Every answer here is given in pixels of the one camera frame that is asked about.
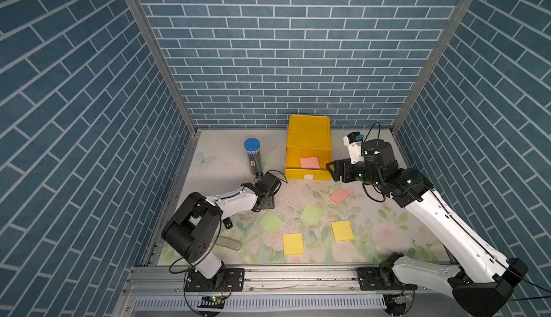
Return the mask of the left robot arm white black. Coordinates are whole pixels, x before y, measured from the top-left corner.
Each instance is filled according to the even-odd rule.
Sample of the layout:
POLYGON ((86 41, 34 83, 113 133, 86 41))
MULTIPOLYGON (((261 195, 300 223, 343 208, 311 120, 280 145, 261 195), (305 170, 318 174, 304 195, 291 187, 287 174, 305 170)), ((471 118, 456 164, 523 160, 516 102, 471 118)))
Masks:
POLYGON ((226 219, 246 211, 258 212, 274 202, 278 179, 244 183, 239 189, 216 196, 191 193, 162 230, 162 239, 208 280, 218 280, 225 265, 210 247, 226 219))

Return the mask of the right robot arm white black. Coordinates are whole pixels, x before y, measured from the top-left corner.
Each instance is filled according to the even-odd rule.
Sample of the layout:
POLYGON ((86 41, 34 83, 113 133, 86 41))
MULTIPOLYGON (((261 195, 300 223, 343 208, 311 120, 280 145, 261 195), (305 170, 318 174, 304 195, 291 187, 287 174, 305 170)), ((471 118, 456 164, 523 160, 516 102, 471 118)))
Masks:
POLYGON ((360 280, 378 279, 377 287, 383 290, 427 288, 453 298, 471 316, 495 315, 527 274, 527 265, 507 258, 480 237, 421 172, 400 168, 390 143, 365 140, 358 132, 344 136, 343 142, 350 157, 327 163, 333 180, 373 186, 419 219, 457 261, 437 265, 393 252, 373 274, 360 268, 360 280))

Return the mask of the yellow drawer cabinet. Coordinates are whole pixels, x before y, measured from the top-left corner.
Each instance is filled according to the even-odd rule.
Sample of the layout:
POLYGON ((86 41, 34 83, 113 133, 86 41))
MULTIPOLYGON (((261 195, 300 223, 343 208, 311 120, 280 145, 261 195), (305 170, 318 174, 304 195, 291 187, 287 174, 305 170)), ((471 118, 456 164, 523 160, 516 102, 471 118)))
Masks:
POLYGON ((312 115, 291 115, 287 146, 294 148, 331 148, 330 118, 312 115))

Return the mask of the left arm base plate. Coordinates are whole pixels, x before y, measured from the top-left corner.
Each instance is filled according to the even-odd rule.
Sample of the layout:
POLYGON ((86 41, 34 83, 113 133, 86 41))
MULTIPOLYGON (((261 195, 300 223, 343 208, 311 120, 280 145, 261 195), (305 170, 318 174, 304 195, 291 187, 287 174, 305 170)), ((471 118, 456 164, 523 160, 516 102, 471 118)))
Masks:
POLYGON ((222 267, 211 279, 205 278, 199 271, 191 269, 186 276, 186 292, 242 292, 245 281, 244 268, 222 267))

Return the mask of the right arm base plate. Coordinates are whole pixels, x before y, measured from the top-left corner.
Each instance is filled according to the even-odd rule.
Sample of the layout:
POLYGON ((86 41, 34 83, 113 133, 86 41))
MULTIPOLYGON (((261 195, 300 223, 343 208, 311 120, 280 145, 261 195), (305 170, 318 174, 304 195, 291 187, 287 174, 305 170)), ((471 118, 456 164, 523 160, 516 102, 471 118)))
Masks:
POLYGON ((390 268, 361 267, 357 269, 361 291, 411 291, 417 285, 400 282, 390 268))

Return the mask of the yellow drawer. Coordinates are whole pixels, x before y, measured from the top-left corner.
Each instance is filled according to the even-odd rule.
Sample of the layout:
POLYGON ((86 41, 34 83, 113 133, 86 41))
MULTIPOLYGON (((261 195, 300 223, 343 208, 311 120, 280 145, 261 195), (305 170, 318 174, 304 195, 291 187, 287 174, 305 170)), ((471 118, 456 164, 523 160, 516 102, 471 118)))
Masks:
POLYGON ((332 161, 332 150, 329 148, 288 146, 285 175, 287 179, 331 181, 326 165, 332 161))

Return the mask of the pink sticky pad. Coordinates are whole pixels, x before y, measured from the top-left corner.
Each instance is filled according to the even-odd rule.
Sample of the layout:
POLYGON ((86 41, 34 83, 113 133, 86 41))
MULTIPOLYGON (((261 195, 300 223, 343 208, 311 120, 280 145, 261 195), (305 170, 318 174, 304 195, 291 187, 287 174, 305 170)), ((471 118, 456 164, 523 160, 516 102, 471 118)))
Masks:
POLYGON ((316 156, 300 158, 299 162, 302 169, 319 170, 321 168, 319 158, 316 156))
POLYGON ((332 193, 329 198, 331 199, 331 201, 333 203, 335 203, 336 205, 340 205, 342 202, 344 202, 348 197, 349 197, 349 193, 343 189, 343 188, 338 188, 334 193, 332 193))

